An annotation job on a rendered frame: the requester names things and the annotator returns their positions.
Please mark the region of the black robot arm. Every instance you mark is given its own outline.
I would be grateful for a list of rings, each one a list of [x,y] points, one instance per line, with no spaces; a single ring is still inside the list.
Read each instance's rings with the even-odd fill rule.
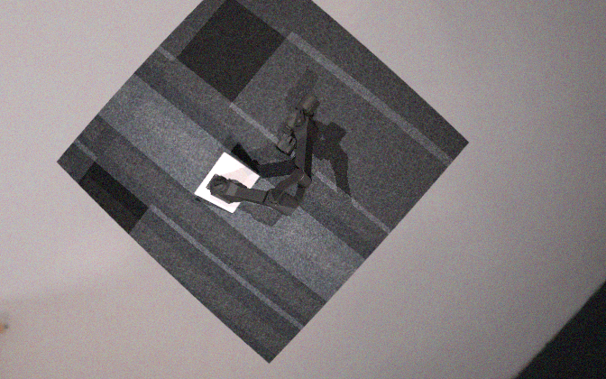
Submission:
[[[244,200],[271,207],[285,216],[290,216],[302,203],[306,191],[312,183],[312,152],[313,143],[318,135],[318,127],[311,116],[319,106],[319,101],[306,93],[295,107],[296,113],[286,117],[285,125],[281,130],[289,136],[294,134],[296,137],[295,167],[290,177],[280,181],[274,189],[268,191],[250,189],[238,180],[230,178],[228,180],[216,173],[207,184],[206,189],[210,190],[212,196],[228,204]],[[295,184],[298,184],[298,189],[296,195],[292,197],[285,190]]]

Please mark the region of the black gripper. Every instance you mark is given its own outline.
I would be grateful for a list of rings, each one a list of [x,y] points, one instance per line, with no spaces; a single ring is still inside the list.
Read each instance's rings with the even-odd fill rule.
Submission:
[[[293,138],[292,138],[293,137]],[[286,155],[290,156],[297,145],[297,140],[294,134],[289,136],[288,134],[284,134],[281,139],[279,139],[276,144],[276,149]]]

